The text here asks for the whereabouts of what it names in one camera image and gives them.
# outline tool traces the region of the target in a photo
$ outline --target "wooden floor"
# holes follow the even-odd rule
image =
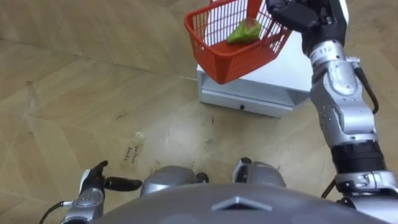
[[[335,171],[310,102],[282,119],[198,102],[182,18],[207,2],[0,0],[0,223],[37,223],[105,159],[106,175],[144,179],[175,164],[228,182],[249,156],[276,166],[290,188],[321,194]],[[398,173],[397,4],[348,1],[346,51],[362,58]],[[106,210],[134,197],[109,192]]]

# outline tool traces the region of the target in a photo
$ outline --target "robot forearm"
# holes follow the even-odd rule
[[[337,172],[385,170],[374,116],[354,71],[359,59],[347,59],[336,40],[316,45],[309,57],[314,71],[310,96]]]

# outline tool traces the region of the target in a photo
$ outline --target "black cable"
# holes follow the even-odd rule
[[[44,220],[47,218],[47,216],[52,213],[54,210],[56,210],[57,208],[61,208],[63,207],[65,201],[62,202],[58,202],[55,205],[51,206],[51,208],[49,208],[43,215],[43,217],[40,219],[39,224],[43,224]]]
[[[354,72],[358,79],[361,81],[363,87],[365,88],[366,92],[368,93],[370,99],[372,100],[373,103],[373,114],[376,114],[379,111],[379,101],[376,98],[376,95],[374,94],[370,84],[369,80],[366,78],[365,73],[363,72],[363,69],[361,67],[356,67],[354,69]]]
[[[326,198],[329,193],[331,192],[331,190],[333,190],[333,188],[336,186],[336,182],[335,180],[331,180],[330,184],[328,185],[328,187],[325,189],[325,191],[323,191],[321,198]]]

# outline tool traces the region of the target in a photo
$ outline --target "green cloth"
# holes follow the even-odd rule
[[[259,38],[261,24],[253,18],[241,21],[238,27],[226,39],[229,44],[250,44]]]

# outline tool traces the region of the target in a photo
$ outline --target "red basket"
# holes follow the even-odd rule
[[[227,44],[245,18],[261,24],[259,40]],[[268,14],[265,0],[219,0],[185,15],[193,56],[209,77],[228,83],[274,60],[291,33]]]

